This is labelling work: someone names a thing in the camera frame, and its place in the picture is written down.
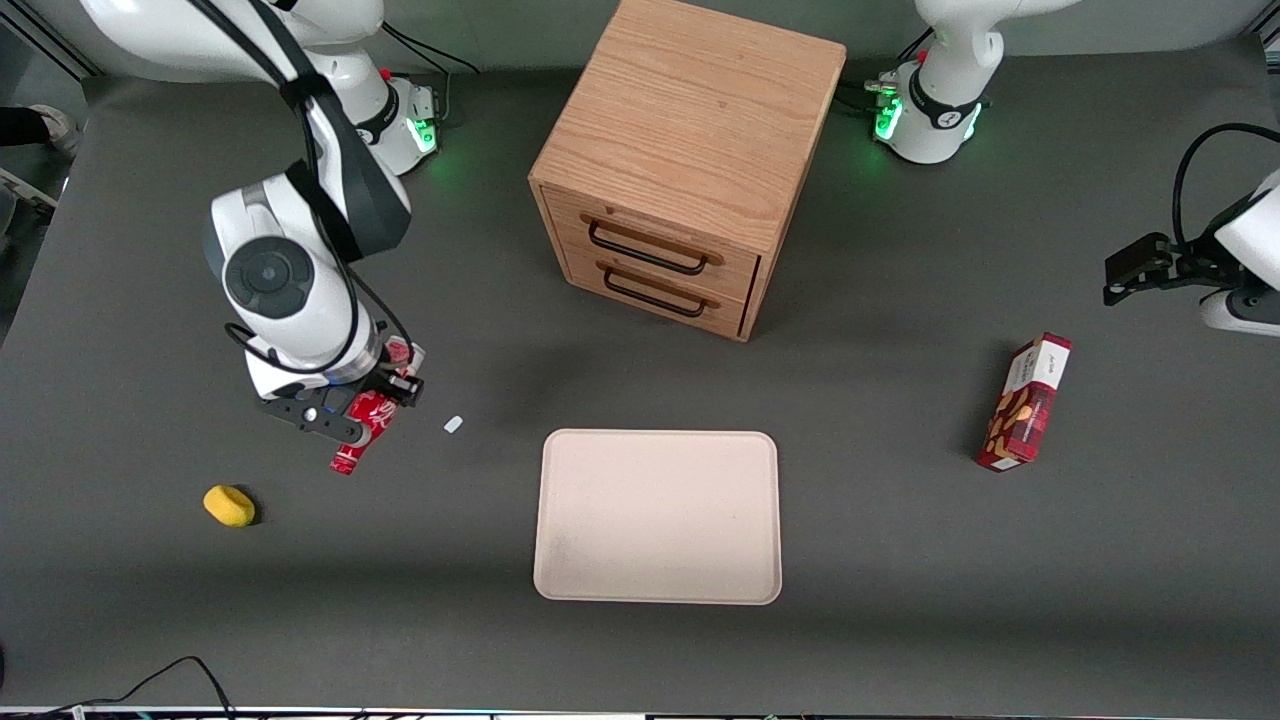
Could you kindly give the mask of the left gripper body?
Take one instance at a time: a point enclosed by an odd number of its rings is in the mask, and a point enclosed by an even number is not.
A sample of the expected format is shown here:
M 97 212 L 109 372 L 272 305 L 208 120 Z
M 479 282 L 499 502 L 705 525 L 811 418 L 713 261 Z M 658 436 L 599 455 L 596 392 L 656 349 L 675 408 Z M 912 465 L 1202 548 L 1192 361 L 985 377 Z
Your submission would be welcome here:
M 1192 245 L 1178 259 L 1178 279 L 1213 288 L 1199 301 L 1203 323 L 1220 331 L 1279 336 L 1277 247 L 1247 247 L 1245 260 L 1221 245 Z

